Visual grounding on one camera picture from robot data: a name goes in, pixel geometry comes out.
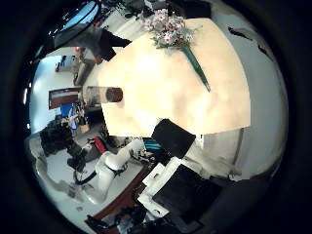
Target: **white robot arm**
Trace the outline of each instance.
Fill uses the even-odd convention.
[[[32,137],[29,142],[31,155],[36,159],[36,174],[44,181],[48,190],[52,194],[58,194],[57,197],[70,197],[76,202],[83,202],[82,191],[87,198],[94,204],[103,203],[106,199],[108,189],[114,177],[123,170],[125,164],[131,156],[137,156],[141,151],[145,150],[142,139],[134,139],[132,142],[121,148],[117,154],[109,151],[104,152],[97,161],[95,171],[97,173],[97,187],[94,188],[89,183],[82,186],[77,184],[69,184],[64,180],[55,182],[48,175],[48,165],[44,150],[41,146],[41,138],[39,136]]]
[[[123,169],[132,155],[138,155],[143,150],[145,150],[143,140],[135,139],[120,149],[117,154],[109,151],[104,152],[96,164],[96,173],[98,176],[97,188],[93,188],[88,183],[83,185],[83,191],[86,193],[88,199],[94,204],[103,203],[117,173]]]

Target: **bottle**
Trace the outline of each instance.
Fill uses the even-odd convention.
[[[86,92],[86,103],[95,106],[108,102],[119,102],[123,99],[123,91],[114,87],[89,86]]]

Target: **white tabletop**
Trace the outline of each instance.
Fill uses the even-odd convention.
[[[159,118],[168,118],[192,134],[244,128],[251,104],[243,66],[230,42],[210,19],[187,19],[194,35],[191,50],[201,64],[209,93],[186,55],[169,56],[145,33],[101,68],[98,84],[120,87],[124,99],[102,105],[113,136],[150,137]]]

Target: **black cable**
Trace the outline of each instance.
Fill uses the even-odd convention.
[[[86,177],[83,180],[79,180],[77,177],[77,171],[74,171],[74,180],[75,180],[75,184],[77,185],[83,185],[87,182],[89,182],[91,179],[93,179],[95,176],[97,175],[96,171],[93,171],[88,177]]]
[[[97,6],[98,6],[98,8],[97,8],[97,13],[96,13],[95,17],[87,24],[87,26],[86,26],[85,28],[83,28],[80,32],[78,32],[76,35],[74,35],[74,36],[72,36],[71,38],[69,38],[67,41],[61,43],[60,45],[54,47],[53,49],[50,49],[50,50],[45,51],[44,54],[42,54],[42,55],[40,54],[40,55],[38,55],[37,57],[35,57],[35,58],[33,59],[34,62],[35,62],[36,60],[38,60],[38,59],[44,58],[45,55],[47,55],[47,54],[49,54],[49,53],[51,53],[51,52],[53,52],[53,51],[56,51],[56,50],[58,50],[59,48],[63,47],[63,46],[66,45],[68,42],[70,42],[72,39],[76,38],[76,37],[79,36],[81,33],[83,33],[85,30],[87,30],[88,27],[90,27],[91,25],[93,25],[93,23],[98,19],[98,16],[99,16],[100,11],[101,11],[101,4],[100,4],[100,2],[99,2],[98,0],[93,0],[93,1],[94,1],[94,2],[97,4]],[[77,25],[81,20],[82,20],[82,19],[80,19],[77,23],[71,25],[70,28],[72,28],[73,26]]]
[[[67,31],[67,30],[70,30],[71,28],[73,28],[74,26],[78,25],[83,19],[85,19],[94,9],[97,5],[97,0],[92,0],[93,2],[95,2],[95,5],[92,7],[92,9],[87,13],[85,14],[81,19],[79,19],[77,22],[75,22],[74,24],[72,24],[71,26],[67,27],[66,29],[64,30],[61,30],[61,31],[57,31],[56,33],[54,33],[53,35],[51,36],[55,36],[61,32],[64,32],[64,31]]]

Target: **desk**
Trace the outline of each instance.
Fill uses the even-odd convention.
[[[191,50],[212,91],[208,93],[180,51],[168,56],[145,33],[98,73],[100,86],[120,87],[124,99],[102,105],[114,136],[150,137],[158,118],[169,118],[191,134],[205,135],[244,128],[251,104],[243,66],[230,42],[210,19],[187,19],[194,35]]]

